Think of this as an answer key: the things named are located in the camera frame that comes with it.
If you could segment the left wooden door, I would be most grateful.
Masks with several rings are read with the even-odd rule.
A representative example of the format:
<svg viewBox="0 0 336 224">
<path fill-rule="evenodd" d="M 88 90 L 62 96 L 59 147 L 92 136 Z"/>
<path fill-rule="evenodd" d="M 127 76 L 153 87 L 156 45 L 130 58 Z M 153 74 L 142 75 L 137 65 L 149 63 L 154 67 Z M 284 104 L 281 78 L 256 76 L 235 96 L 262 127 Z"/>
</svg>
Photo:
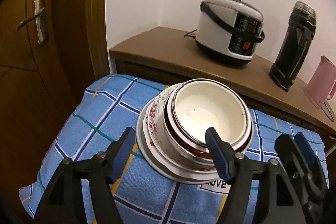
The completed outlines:
<svg viewBox="0 0 336 224">
<path fill-rule="evenodd" d="M 84 89 L 109 73 L 105 0 L 45 0 L 49 39 L 38 44 L 33 0 L 1 3 L 1 199 L 18 191 L 41 160 Z"/>
</svg>

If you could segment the white black rice cooker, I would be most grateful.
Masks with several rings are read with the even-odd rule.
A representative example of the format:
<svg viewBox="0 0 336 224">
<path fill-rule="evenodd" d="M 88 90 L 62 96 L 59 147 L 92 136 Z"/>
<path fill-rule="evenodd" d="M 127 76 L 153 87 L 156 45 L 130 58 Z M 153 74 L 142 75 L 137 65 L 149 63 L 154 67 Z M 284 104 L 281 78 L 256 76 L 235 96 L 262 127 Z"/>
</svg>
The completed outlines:
<svg viewBox="0 0 336 224">
<path fill-rule="evenodd" d="M 195 36 L 209 58 L 230 67 L 243 67 L 263 42 L 264 16 L 242 0 L 203 0 Z"/>
</svg>

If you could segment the pink floral rim plate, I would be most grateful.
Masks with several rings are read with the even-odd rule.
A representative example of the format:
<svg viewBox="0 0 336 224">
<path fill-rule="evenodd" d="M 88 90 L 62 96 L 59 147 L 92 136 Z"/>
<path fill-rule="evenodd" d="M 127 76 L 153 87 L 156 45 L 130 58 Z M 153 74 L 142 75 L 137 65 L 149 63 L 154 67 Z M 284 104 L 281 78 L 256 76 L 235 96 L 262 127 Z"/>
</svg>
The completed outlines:
<svg viewBox="0 0 336 224">
<path fill-rule="evenodd" d="M 148 108 L 146 124 L 152 141 L 151 144 L 155 144 L 159 152 L 170 162 L 177 164 L 177 166 L 184 166 L 187 169 L 193 169 L 196 171 L 213 172 L 216 170 L 214 167 L 207 169 L 206 166 L 184 159 L 181 154 L 175 151 L 174 147 L 167 139 L 163 126 L 163 107 L 170 94 L 180 85 L 181 83 L 165 88 L 156 97 L 154 97 L 154 100 Z"/>
</svg>

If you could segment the stainless steel bowl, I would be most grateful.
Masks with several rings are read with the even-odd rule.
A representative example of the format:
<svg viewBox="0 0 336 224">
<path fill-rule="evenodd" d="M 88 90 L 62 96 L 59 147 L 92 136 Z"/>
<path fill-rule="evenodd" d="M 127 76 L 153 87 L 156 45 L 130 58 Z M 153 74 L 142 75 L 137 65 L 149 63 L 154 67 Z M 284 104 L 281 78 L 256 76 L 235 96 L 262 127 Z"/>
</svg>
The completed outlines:
<svg viewBox="0 0 336 224">
<path fill-rule="evenodd" d="M 167 106 L 170 102 L 171 101 L 169 100 L 166 101 L 163 107 L 163 126 L 167 135 L 167 139 L 174 147 L 175 151 L 181 154 L 184 159 L 193 161 L 202 166 L 206 166 L 207 169 L 213 168 L 214 163 L 208 149 L 203 151 L 203 147 L 201 146 L 194 148 L 186 142 L 186 138 L 181 138 L 182 134 L 178 134 L 179 129 L 175 125 L 173 115 L 170 114 L 171 107 Z M 250 119 L 248 122 L 249 126 L 247 127 L 247 129 L 249 129 L 249 133 L 245 133 L 244 137 L 242 137 L 237 143 L 231 144 L 235 152 L 245 152 L 252 141 L 253 120 L 250 113 L 247 113 L 247 117 Z"/>
</svg>

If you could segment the blue checked tablecloth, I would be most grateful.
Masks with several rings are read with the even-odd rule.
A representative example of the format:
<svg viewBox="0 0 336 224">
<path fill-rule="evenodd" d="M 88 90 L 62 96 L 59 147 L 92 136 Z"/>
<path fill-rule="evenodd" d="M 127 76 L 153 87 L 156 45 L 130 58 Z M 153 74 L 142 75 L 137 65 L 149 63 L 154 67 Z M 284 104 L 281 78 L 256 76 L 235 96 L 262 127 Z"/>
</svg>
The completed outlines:
<svg viewBox="0 0 336 224">
<path fill-rule="evenodd" d="M 105 151 L 125 128 L 136 126 L 143 107 L 163 89 L 163 84 L 128 75 L 108 75 L 88 86 L 44 157 L 36 182 L 19 191 L 30 217 L 35 216 L 45 188 L 64 158 L 84 160 Z M 246 151 L 250 159 L 276 157 L 276 137 L 301 132 L 326 168 L 325 146 L 317 133 L 257 110 L 250 113 L 254 122 L 253 139 Z M 111 190 L 125 223 L 215 223 L 229 186 L 222 180 L 203 185 L 172 181 L 154 170 L 134 147 L 121 179 Z"/>
</svg>

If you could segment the black thermos flask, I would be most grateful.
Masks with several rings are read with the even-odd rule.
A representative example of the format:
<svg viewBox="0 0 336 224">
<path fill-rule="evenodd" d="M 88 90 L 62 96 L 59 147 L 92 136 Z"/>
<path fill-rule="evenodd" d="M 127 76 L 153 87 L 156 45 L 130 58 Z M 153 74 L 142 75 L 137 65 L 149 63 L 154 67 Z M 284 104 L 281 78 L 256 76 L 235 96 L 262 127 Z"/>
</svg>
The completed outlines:
<svg viewBox="0 0 336 224">
<path fill-rule="evenodd" d="M 269 76 L 288 92 L 301 69 L 315 35 L 317 15 L 310 5 L 297 1 L 288 21 L 288 29 Z"/>
</svg>

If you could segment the brown wooden sideboard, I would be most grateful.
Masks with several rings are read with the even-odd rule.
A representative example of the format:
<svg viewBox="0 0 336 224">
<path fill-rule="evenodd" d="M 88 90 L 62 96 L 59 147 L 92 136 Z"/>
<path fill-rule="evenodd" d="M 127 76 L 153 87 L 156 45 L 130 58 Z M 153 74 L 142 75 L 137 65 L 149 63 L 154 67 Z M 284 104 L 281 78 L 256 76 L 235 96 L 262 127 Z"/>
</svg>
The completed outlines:
<svg viewBox="0 0 336 224">
<path fill-rule="evenodd" d="M 109 53 L 117 73 L 165 84 L 193 78 L 217 80 L 240 94 L 249 107 L 315 131 L 327 144 L 335 143 L 335 120 L 327 117 L 333 110 L 316 108 L 304 95 L 302 80 L 296 79 L 286 92 L 269 77 L 270 61 L 255 56 L 246 67 L 227 67 L 210 60 L 194 39 L 184 34 L 156 27 L 113 46 Z"/>
</svg>

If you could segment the pink electric kettle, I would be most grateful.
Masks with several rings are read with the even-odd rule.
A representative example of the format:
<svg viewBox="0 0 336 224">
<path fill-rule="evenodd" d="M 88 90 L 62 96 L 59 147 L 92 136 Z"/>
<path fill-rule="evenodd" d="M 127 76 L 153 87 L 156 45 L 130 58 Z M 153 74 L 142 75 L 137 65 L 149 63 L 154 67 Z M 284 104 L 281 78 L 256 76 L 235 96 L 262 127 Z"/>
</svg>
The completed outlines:
<svg viewBox="0 0 336 224">
<path fill-rule="evenodd" d="M 314 75 L 306 87 L 303 88 L 304 94 L 316 108 L 321 107 L 326 100 L 333 98 L 335 78 L 335 64 L 326 56 L 321 56 Z"/>
</svg>

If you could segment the plain white plate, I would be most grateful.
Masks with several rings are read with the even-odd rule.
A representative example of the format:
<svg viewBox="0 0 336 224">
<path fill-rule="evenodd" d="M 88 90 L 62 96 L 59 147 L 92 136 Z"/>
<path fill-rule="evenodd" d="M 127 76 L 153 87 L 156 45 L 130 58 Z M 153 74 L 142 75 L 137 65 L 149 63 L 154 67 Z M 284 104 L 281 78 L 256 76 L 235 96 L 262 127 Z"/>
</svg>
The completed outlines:
<svg viewBox="0 0 336 224">
<path fill-rule="evenodd" d="M 173 145 L 167 139 L 163 128 L 162 110 L 163 104 L 167 101 L 167 97 L 179 87 L 175 84 L 161 91 L 157 96 L 151 99 L 141 110 L 137 124 L 136 137 L 138 147 L 145 160 L 161 175 L 184 184 L 210 184 L 215 185 L 222 182 L 215 168 L 200 165 L 197 162 L 186 159 L 180 155 Z M 161 138 L 161 143 L 153 140 L 151 132 L 147 126 L 147 118 L 149 111 L 155 102 L 158 110 L 154 112 L 154 124 L 156 126 L 156 138 Z"/>
</svg>

